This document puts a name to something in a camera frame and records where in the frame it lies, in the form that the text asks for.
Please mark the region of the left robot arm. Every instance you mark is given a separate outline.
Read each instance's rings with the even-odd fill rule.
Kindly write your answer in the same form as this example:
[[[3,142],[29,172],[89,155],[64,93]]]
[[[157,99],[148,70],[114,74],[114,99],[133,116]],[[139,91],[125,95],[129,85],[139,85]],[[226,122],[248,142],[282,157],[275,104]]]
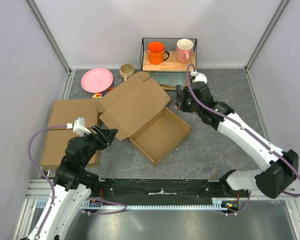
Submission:
[[[96,152],[112,144],[118,130],[74,124],[73,132],[54,179],[48,181],[51,193],[28,240],[63,240],[86,199],[100,191],[99,177],[86,166]]]

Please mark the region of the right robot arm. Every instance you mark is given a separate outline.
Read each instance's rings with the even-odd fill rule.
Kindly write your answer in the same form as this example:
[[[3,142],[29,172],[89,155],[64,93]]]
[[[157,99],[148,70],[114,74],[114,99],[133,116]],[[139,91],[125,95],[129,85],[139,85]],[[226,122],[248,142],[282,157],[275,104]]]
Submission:
[[[239,190],[259,190],[275,199],[286,193],[298,177],[298,154],[283,151],[245,124],[225,102],[215,101],[204,82],[193,82],[191,87],[178,85],[175,92],[176,108],[195,113],[203,123],[227,136],[242,148],[258,165],[258,170],[231,170],[223,175],[219,191],[225,197]]]

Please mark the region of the brown cardboard box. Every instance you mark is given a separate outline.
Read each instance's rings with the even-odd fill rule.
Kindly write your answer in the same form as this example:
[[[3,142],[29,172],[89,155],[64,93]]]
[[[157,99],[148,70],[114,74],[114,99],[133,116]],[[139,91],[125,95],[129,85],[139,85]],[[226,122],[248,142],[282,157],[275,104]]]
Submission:
[[[117,129],[116,138],[129,141],[156,167],[191,132],[172,112],[170,96],[145,71],[132,75],[101,98],[100,120]]]

